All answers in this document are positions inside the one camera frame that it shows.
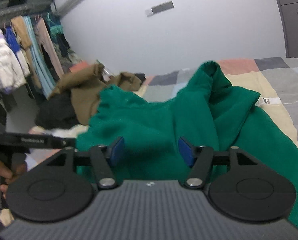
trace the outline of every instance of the gray ribbed panel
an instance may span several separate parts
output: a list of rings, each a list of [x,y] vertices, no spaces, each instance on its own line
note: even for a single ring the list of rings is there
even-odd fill
[[[203,192],[177,181],[125,181],[101,191],[79,215],[54,224],[16,220],[0,233],[5,240],[265,240],[298,239],[286,220],[266,225],[231,220],[208,203]]]

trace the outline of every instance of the silver bolt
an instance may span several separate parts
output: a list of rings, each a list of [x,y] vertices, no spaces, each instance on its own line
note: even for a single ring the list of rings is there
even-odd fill
[[[110,187],[116,183],[113,178],[103,178],[99,181],[100,185],[103,187]]]
[[[154,183],[153,181],[150,181],[150,182],[146,183],[146,185],[147,185],[148,187],[152,187],[152,186],[155,185],[155,183]]]
[[[202,180],[198,178],[190,178],[190,179],[187,179],[187,184],[192,187],[197,187],[202,184]]]

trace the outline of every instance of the black circular disc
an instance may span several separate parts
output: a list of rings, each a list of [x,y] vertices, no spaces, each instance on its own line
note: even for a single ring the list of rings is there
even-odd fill
[[[83,177],[58,167],[44,167],[11,184],[6,201],[18,217],[54,222],[79,213],[92,197],[92,187]]]
[[[247,222],[287,217],[296,198],[291,182],[273,170],[240,166],[220,176],[209,187],[209,198],[221,212]]]

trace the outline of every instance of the green garment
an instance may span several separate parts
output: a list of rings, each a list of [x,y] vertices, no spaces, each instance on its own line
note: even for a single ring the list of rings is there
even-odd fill
[[[88,150],[123,136],[125,158],[113,169],[118,181],[183,181],[189,168],[177,149],[180,136],[220,151],[239,146],[294,184],[297,199],[289,220],[298,227],[298,148],[254,105],[259,96],[233,87],[212,61],[202,64],[187,87],[163,103],[148,103],[110,86],[100,93],[98,113],[90,119],[88,132],[78,137],[77,148]],[[215,167],[213,178],[225,171]]]

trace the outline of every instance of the white puffer jacket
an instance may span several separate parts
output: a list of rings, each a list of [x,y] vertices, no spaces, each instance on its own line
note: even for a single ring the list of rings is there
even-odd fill
[[[0,30],[0,91],[9,94],[25,83],[20,63]]]

